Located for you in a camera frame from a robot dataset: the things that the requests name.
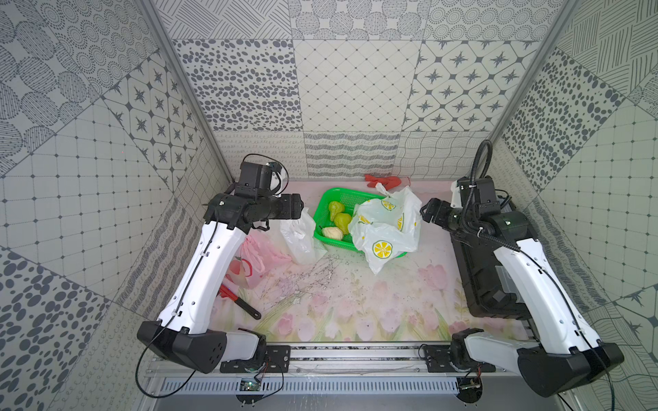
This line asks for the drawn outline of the plain white plastic bag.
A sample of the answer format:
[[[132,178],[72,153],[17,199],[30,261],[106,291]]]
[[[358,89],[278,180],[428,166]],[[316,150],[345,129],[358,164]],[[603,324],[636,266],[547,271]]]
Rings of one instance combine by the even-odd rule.
[[[291,252],[291,258],[298,265],[315,265],[327,250],[314,237],[316,223],[310,217],[308,207],[304,207],[299,219],[284,220],[280,233]]]

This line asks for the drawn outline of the pink peach-print plastic bag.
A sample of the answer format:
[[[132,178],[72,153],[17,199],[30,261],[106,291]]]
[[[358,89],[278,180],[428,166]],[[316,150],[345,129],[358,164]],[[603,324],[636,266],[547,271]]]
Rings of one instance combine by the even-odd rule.
[[[291,256],[283,253],[260,231],[251,231],[229,264],[226,278],[237,287],[254,289],[268,274],[291,263]]]

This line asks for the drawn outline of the white lemon-print plastic bag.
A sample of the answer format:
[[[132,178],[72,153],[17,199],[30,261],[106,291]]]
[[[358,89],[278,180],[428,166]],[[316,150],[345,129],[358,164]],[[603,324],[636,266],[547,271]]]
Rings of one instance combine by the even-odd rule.
[[[375,275],[400,255],[418,250],[422,223],[422,202],[411,188],[390,193],[378,183],[376,190],[381,197],[356,205],[348,225],[354,247]]]

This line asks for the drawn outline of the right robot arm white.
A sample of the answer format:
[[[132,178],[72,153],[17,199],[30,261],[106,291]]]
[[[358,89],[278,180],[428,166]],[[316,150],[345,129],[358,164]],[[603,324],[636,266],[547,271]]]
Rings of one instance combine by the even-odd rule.
[[[529,219],[498,197],[488,175],[492,157],[493,144],[485,140],[470,172],[454,183],[452,199],[431,199],[421,216],[450,234],[469,312],[525,321],[531,337],[517,341],[468,328],[454,332],[448,347],[423,345],[422,358],[462,373],[464,402],[481,397],[484,368],[517,374],[541,397],[608,377],[624,362],[621,349],[601,340],[582,317]]]

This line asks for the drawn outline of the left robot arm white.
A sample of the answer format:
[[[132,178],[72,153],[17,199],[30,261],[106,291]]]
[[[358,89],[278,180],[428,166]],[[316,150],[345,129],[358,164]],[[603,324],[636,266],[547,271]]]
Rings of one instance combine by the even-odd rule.
[[[199,373],[236,361],[247,370],[266,362],[267,342],[251,331],[217,332],[210,328],[212,306],[224,277],[252,229],[268,231],[272,220],[299,219],[303,201],[286,193],[289,173],[264,157],[240,165],[237,183],[207,205],[202,232],[181,283],[155,321],[145,321],[137,338],[157,356]]]

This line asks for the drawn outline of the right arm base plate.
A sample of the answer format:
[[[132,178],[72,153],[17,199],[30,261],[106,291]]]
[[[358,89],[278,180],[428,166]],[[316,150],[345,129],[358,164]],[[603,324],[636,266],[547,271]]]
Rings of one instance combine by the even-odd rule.
[[[425,362],[429,373],[495,373],[494,365],[459,357],[449,345],[421,344],[418,357]]]

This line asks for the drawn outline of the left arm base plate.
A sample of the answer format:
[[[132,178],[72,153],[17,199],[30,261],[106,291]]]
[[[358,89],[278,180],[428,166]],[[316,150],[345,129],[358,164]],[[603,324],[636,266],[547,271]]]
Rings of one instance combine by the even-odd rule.
[[[249,360],[225,361],[220,364],[221,373],[287,373],[291,359],[291,346],[272,345],[257,349]]]

